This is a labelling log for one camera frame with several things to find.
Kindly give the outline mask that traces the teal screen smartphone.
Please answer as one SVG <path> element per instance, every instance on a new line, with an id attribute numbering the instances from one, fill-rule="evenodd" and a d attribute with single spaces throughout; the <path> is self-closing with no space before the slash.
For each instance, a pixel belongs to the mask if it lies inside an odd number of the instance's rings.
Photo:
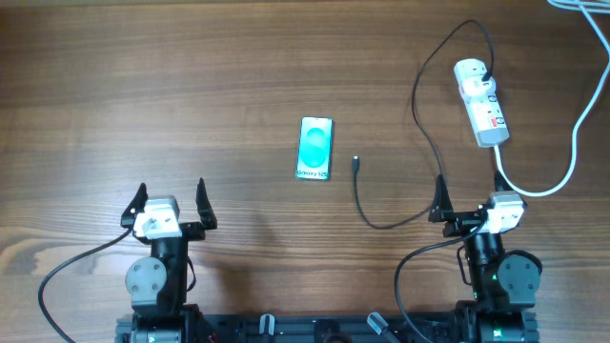
<path id="1" fill-rule="evenodd" d="M 334 121 L 303 117 L 300 122 L 295 177 L 302 180 L 330 179 Z"/>

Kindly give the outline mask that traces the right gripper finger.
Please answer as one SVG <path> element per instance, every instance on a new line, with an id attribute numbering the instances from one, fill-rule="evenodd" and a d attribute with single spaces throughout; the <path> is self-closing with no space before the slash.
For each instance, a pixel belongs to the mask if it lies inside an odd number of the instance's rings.
<path id="1" fill-rule="evenodd" d="M 428 215 L 429 222 L 447 222 L 454 220 L 454 209 L 442 174 L 436 179 L 435 197 Z"/>
<path id="2" fill-rule="evenodd" d="M 495 171 L 494 173 L 494 184 L 496 192 L 508 192 L 511 190 L 511 186 L 507 183 L 500 171 Z"/>

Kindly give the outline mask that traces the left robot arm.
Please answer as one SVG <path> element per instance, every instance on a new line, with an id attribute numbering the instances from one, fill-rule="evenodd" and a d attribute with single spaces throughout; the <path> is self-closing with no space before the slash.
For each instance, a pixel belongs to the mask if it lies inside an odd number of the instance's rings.
<path id="1" fill-rule="evenodd" d="M 205 239 L 206 231 L 217 228 L 205 183 L 199 180 L 195 205 L 199 219 L 181 223 L 174 196 L 150 197 L 139 186 L 120 225 L 133 237 L 151 247 L 151 254 L 132 263 L 125 277 L 133 314 L 116 322 L 116 343 L 215 342 L 216 333 L 199 307 L 187 303 L 187 292 L 196 281 L 187 281 L 193 271 L 188 256 L 191 241 Z"/>

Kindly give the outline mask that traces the white power strip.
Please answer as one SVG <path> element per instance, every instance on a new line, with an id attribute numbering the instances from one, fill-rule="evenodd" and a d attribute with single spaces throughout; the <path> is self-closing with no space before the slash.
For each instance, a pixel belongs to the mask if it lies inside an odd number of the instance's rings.
<path id="1" fill-rule="evenodd" d="M 461 81 L 469 77 L 477 76 L 484 80 L 487 69 L 482 61 L 469 58 L 458 61 L 454 66 L 454 73 L 459 87 Z M 493 148 L 509 138 L 508 127 L 496 92 L 484 101 L 466 103 L 463 100 L 463 102 L 475 138 L 481 148 Z"/>

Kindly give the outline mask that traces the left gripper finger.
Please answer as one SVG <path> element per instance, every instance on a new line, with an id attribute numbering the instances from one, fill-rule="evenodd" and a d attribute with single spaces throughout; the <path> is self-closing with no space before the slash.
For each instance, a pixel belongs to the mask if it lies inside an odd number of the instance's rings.
<path id="1" fill-rule="evenodd" d="M 203 229 L 215 230 L 217 228 L 217 219 L 209 201 L 205 182 L 202 177 L 199 178 L 196 187 L 195 204 Z"/>
<path id="2" fill-rule="evenodd" d="M 120 226 L 132 227 L 135 223 L 136 216 L 144 211 L 147 200 L 148 193 L 146 184 L 141 183 L 132 201 L 121 214 Z"/>

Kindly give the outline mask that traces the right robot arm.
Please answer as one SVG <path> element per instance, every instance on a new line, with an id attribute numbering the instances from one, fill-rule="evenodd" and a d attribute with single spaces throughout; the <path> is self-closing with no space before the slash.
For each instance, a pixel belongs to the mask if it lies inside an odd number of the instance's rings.
<path id="1" fill-rule="evenodd" d="M 473 290 L 472 301 L 459 301 L 450 320 L 456 342 L 539 341 L 538 321 L 530 310 L 536 305 L 542 264 L 523 250 L 506 251 L 502 235 L 518 227 L 526 202 L 496 173 L 495 190 L 470 212 L 453 208 L 443 176 L 436 180 L 428 220 L 445 225 L 443 236 L 463 243 L 468 273 L 462 281 Z"/>

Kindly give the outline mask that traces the white charger adapter plug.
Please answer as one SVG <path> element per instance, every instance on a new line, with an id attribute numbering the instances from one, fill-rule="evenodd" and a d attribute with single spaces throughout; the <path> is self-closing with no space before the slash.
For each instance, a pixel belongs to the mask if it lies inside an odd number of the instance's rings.
<path id="1" fill-rule="evenodd" d="M 488 80 L 477 76 L 469 77 L 461 81 L 458 89 L 466 103 L 484 101 L 496 91 L 496 81 L 493 77 Z"/>

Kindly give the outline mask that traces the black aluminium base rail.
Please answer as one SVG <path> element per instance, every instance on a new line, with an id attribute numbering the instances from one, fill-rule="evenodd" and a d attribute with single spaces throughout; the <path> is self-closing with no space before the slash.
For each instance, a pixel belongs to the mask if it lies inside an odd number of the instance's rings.
<path id="1" fill-rule="evenodd" d="M 415 313 L 411 316 L 418 331 L 433 342 L 525 342 L 540 341 L 533 313 L 474 314 L 454 312 Z M 185 325 L 136 324 L 132 319 L 116 323 L 116 342 L 419 342 L 400 316 L 272 317 L 205 315 L 187 331 Z"/>

